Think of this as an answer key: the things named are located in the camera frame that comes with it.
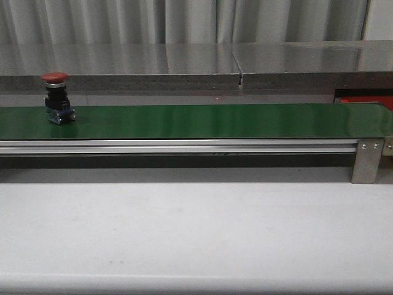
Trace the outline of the left grey steel shelf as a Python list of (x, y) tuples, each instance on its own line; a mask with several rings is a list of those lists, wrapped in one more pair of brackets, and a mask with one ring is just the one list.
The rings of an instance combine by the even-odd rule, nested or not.
[(67, 73), (74, 92), (235, 90), (240, 83), (224, 44), (1, 46), (1, 91), (41, 91), (49, 72)]

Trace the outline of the grey steel shelf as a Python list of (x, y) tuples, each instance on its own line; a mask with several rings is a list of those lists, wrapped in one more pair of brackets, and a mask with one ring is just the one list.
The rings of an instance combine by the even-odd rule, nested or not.
[(49, 72), (67, 73), (74, 92), (235, 90), (240, 83), (224, 44), (1, 46), (1, 91), (41, 91)]
[(392, 88), (392, 41), (244, 43), (232, 52), (246, 93)]

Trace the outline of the green conveyor belt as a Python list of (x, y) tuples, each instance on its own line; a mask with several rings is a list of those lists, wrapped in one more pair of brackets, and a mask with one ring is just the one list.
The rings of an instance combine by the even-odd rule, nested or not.
[(384, 138), (392, 112), (376, 103), (79, 106), (49, 122), (43, 107), (1, 109), (4, 140)]

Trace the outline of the right grey steel shelf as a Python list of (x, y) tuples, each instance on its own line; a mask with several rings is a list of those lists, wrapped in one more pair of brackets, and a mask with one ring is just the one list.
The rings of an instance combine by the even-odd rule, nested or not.
[(232, 52), (246, 93), (392, 88), (392, 41), (244, 43)]

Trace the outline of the red plastic bin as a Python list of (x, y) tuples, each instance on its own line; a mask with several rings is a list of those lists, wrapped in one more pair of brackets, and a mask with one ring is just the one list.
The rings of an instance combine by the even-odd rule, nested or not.
[(392, 110), (391, 88), (360, 88), (335, 90), (335, 103), (380, 103)]

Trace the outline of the grey pleated curtain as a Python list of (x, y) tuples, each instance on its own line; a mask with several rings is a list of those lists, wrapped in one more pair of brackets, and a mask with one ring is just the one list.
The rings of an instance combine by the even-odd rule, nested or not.
[(367, 1), (2, 1), (2, 44), (352, 41)]

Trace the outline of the steel conveyor support bracket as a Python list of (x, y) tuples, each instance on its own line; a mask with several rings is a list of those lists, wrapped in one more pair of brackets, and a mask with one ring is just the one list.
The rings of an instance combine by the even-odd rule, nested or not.
[(382, 139), (358, 141), (351, 179), (353, 184), (372, 184), (375, 182), (383, 143)]

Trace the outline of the aluminium conveyor side rail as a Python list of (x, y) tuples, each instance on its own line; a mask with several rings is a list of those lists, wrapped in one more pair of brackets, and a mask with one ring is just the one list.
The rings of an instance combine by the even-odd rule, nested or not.
[(356, 139), (2, 140), (1, 155), (354, 152)]

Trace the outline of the conveyor end bracket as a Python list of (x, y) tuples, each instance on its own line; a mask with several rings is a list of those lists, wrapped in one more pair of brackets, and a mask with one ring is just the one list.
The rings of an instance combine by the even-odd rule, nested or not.
[(381, 154), (381, 168), (392, 168), (393, 164), (393, 137), (386, 137)]

